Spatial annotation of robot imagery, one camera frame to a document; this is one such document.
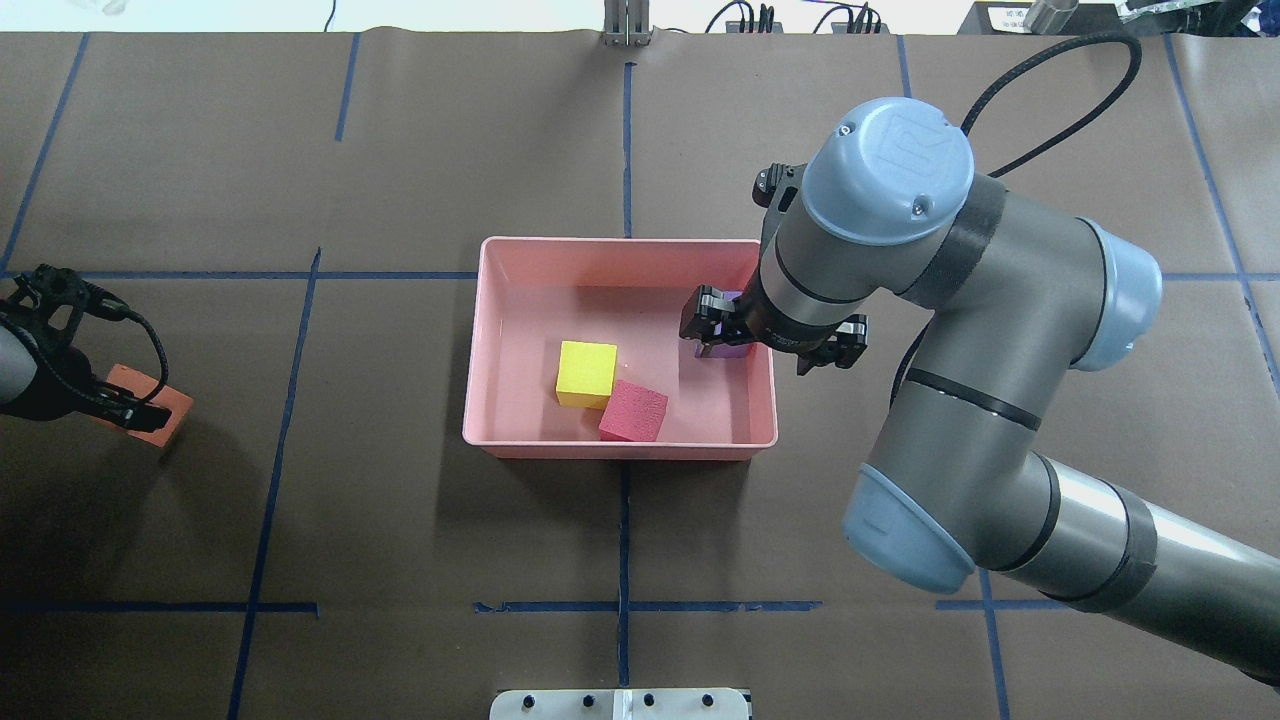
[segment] label on robot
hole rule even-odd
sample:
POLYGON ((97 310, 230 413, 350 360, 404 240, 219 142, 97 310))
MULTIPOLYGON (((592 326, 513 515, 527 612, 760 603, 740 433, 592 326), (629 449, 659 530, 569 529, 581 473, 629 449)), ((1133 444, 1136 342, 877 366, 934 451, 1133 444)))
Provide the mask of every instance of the label on robot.
POLYGON ((997 32, 1032 32, 1027 29, 1027 8, 987 8, 987 15, 991 18, 991 29, 997 32))

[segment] red foam cube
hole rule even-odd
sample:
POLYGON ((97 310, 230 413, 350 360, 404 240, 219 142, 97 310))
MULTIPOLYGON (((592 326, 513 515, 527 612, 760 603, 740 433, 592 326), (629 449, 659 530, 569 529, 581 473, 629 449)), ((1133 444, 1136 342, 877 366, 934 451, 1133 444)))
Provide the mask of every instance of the red foam cube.
MULTIPOLYGON (((156 380, 127 365, 115 365, 111 368, 111 372, 106 375, 106 382, 116 387, 123 387, 124 389, 132 392, 136 397, 143 397, 151 392, 151 388, 156 387, 156 380)), ((170 439, 173 439, 174 433, 177 433, 178 428, 182 427, 182 421, 187 419, 187 413, 191 411, 191 407, 195 404, 195 400, 169 386, 165 386, 165 388, 160 391, 160 395, 151 401, 151 405, 165 407, 172 413, 172 415, 169 415, 169 421, 165 423, 163 428, 159 428, 155 432, 143 433, 138 430, 125 430, 97 418, 93 418, 93 421, 136 437, 142 442, 151 443, 156 447, 164 447, 169 445, 170 439)))
POLYGON ((667 396, 646 387, 616 380, 600 419, 600 439, 655 442, 667 415, 667 396))

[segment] blue tape line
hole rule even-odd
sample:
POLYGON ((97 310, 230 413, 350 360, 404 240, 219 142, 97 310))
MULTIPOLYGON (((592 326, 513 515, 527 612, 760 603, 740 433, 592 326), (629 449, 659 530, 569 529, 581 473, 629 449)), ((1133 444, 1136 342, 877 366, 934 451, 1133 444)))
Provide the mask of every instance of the blue tape line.
POLYGON ((609 601, 599 602, 503 602, 497 607, 490 607, 483 602, 474 602, 472 609, 476 615, 489 615, 498 612, 617 612, 618 603, 609 601))
POLYGON ((1236 282, 1239 279, 1235 273, 1165 273, 1165 282, 1236 282))
POLYGON ((262 571, 266 566, 266 550, 271 542, 271 521, 275 516, 275 500, 280 492, 280 474, 284 469, 284 445, 289 437, 289 424, 293 421, 293 404, 297 400, 298 373, 302 369, 302 348, 307 342, 307 327, 311 324, 311 305, 316 295, 316 275, 320 272, 320 252, 316 250, 311 260, 311 277, 307 279, 307 293, 302 301, 302 319, 298 322, 298 340, 293 346, 293 368, 289 370, 289 389, 284 396, 284 413, 280 418, 280 436, 275 442, 275 464, 271 466, 271 484, 266 493, 266 510, 262 512, 262 533, 257 541, 257 559, 253 561, 253 582, 250 585, 248 609, 244 614, 244 630, 241 634, 239 660, 236 664, 236 683, 232 687, 232 701, 227 711, 228 719, 239 715, 241 693, 244 689, 244 673, 248 670, 248 651, 253 641, 253 621, 259 598, 262 596, 262 571))
POLYGON ((86 47, 88 47, 87 32, 81 33, 81 44, 76 50, 76 59, 72 60, 72 69, 67 73, 67 82, 63 85, 63 94, 58 97, 58 105, 54 108, 54 117, 49 120, 49 131, 45 132, 45 142, 40 146, 40 154, 36 155, 36 165, 31 169, 31 179, 27 181, 27 190, 22 193, 22 202, 18 204, 18 214, 13 219, 13 229, 9 232, 9 243, 5 245, 4 255, 0 255, 0 274, 9 269, 9 260, 13 258, 13 250, 18 245, 22 223, 27 218, 27 208, 31 206, 31 197, 36 193, 36 182, 40 181, 40 170, 45 168, 45 158, 49 156, 49 149, 54 143, 54 133, 58 132, 58 122, 61 120, 63 110, 67 109, 67 99, 72 95, 72 86, 76 85, 76 76, 79 73, 79 64, 84 59, 86 47))
MULTIPOLYGON (((476 615, 503 612, 617 612, 618 603, 608 601, 531 601, 503 602, 497 607, 471 603, 476 615)), ((709 600, 709 601, 632 601, 628 612, 809 612, 822 607, 818 600, 709 600)))
POLYGON ((244 629, 241 632, 241 651, 236 661, 236 680, 232 684, 232 701, 227 707, 227 720, 239 717, 241 697, 244 692, 244 671, 248 669, 248 647, 253 639, 253 625, 257 623, 256 612, 244 612, 244 629))
POLYGON ((319 273, 321 281, 474 281, 475 270, 330 270, 319 273))
POLYGON ((356 79, 356 55, 360 53, 360 33, 351 36, 351 55, 347 58, 347 82, 342 86, 342 105, 338 108, 338 129, 333 133, 334 142, 342 142, 347 131, 347 105, 351 102, 351 85, 356 79))
POLYGON ((632 612, 809 612, 822 607, 817 600, 782 601, 672 601, 632 602, 632 612))
MULTIPOLYGON (((946 612, 982 611, 987 605, 982 600, 940 600, 933 607, 946 612)), ((1056 600, 992 600, 989 605, 996 610, 1070 610, 1056 600)))
POLYGON ((305 281, 306 272, 255 272, 255 270, 104 270, 79 275, 87 281, 305 281))
POLYGON ((1253 319, 1253 332, 1258 336, 1262 346, 1262 357, 1267 364, 1267 373, 1271 374, 1271 388, 1280 397, 1280 369, 1276 368, 1275 352, 1271 350, 1271 340, 1262 327, 1262 316, 1258 314, 1258 302, 1253 297, 1253 288, 1249 287, 1248 275, 1244 272, 1244 261, 1240 259, 1240 249, 1235 243, 1235 233, 1231 232, 1231 223, 1226 219, 1226 210, 1222 208, 1222 196, 1219 193, 1217 182, 1213 179, 1213 170, 1208 167, 1208 156, 1204 154, 1204 145, 1201 142, 1199 128, 1196 117, 1192 115, 1190 102, 1187 101, 1187 90, 1183 86, 1183 73, 1178 68, 1178 55, 1174 53, 1174 42, 1165 35, 1165 55, 1169 56, 1169 69, 1174 76, 1174 88, 1178 91, 1178 102, 1183 106, 1183 115, 1187 119, 1187 129, 1192 136, 1192 145, 1196 146, 1196 158, 1199 160, 1201 170, 1204 173, 1204 182, 1208 184, 1210 197, 1213 200, 1213 213, 1222 227, 1222 236, 1226 238, 1226 249, 1231 254, 1231 264, 1235 266, 1236 279, 1240 281, 1240 292, 1244 293, 1244 302, 1248 305, 1249 318, 1253 319))
POLYGON ((1000 632, 996 629, 996 606, 991 600, 991 575, 978 571, 982 583, 982 611, 987 619, 987 644, 991 647, 991 671, 996 679, 996 703, 1000 706, 1000 720, 1009 720, 1009 691, 1005 687, 1005 661, 1000 655, 1000 632))
POLYGON ((897 65, 902 72, 902 96, 914 97, 911 95, 911 69, 906 64, 906 38, 901 35, 897 36, 897 65))
MULTIPOLYGON (((303 270, 90 270, 90 281, 306 281, 303 270)), ((474 281, 475 270, 326 270, 321 281, 474 281)))
MULTIPOLYGON (((247 602, 150 602, 134 600, 105 600, 92 602, 0 602, 0 614, 37 612, 246 612, 247 602)), ((320 615, 315 602, 266 602, 259 612, 320 615)))
POLYGON ((622 67, 622 237, 631 237, 631 70, 635 63, 622 67))
POLYGON ((618 687, 631 687, 631 461, 622 461, 618 518, 618 687))

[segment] light blue joint cap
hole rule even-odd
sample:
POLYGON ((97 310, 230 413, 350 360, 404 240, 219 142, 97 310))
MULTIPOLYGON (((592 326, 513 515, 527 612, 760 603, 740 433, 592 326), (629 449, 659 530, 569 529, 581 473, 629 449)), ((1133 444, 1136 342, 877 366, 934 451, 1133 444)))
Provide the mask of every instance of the light blue joint cap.
POLYGON ((901 245, 950 223, 973 183, 973 149, 928 102, 881 97, 854 108, 809 160, 805 210, 859 245, 901 245))
POLYGON ((872 565, 929 592, 951 594, 974 570, 960 543, 870 465, 858 471, 845 539, 872 565))
POLYGON ((1102 246, 1107 288, 1102 301, 1102 318, 1089 348, 1071 364, 1076 370, 1102 370, 1125 359, 1133 343, 1151 329, 1160 310, 1165 278, 1160 264, 1149 252, 1121 240, 1088 218, 1102 246))

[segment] gray robot arm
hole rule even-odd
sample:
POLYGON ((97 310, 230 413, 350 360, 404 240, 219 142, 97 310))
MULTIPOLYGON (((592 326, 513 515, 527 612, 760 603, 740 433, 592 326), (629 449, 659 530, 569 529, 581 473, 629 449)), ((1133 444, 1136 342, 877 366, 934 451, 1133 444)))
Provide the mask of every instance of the gray robot arm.
POLYGON ((14 278, 17 290, 0 297, 0 415, 55 420, 82 413, 129 430, 163 428, 172 411, 151 401, 169 379, 169 363, 151 324, 115 295, 67 268, 40 265, 14 278), (51 320, 68 309, 61 327, 51 320), (84 315, 132 320, 146 331, 160 360, 160 380, 137 397, 93 375, 88 357, 72 346, 84 315))
POLYGON ((9 331, 0 328, 0 405, 20 396, 36 379, 36 360, 9 331))
POLYGON ((1119 361, 1155 320, 1156 261, 974 174, 964 135, 916 100, 860 105, 772 174, 760 265, 723 327, 805 354, 877 288, 934 311, 850 544, 933 592, 1000 571, 1280 685, 1280 561, 1030 451, 1065 373, 1119 361))

